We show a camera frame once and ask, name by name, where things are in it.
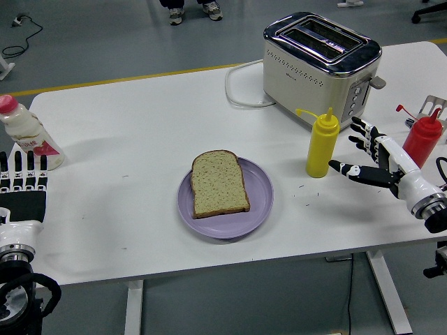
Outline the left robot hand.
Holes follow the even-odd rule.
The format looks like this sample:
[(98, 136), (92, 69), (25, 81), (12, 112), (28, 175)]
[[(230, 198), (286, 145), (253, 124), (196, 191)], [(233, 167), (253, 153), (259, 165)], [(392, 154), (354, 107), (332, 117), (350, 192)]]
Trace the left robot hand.
[(47, 201), (47, 156), (16, 151), (13, 164), (1, 152), (1, 247), (24, 245), (33, 250), (43, 229)]

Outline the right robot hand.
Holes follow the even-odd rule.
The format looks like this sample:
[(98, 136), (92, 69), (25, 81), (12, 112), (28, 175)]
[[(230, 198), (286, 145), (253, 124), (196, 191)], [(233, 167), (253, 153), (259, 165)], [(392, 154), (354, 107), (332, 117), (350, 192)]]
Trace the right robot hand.
[(351, 181), (389, 189), (396, 198), (406, 202), (407, 209), (416, 218), (425, 218), (429, 211), (446, 209), (445, 193), (423, 177), (421, 169), (394, 139), (357, 117), (352, 118), (351, 129), (360, 136), (350, 135), (349, 140), (368, 154), (376, 166), (331, 160), (332, 169)]

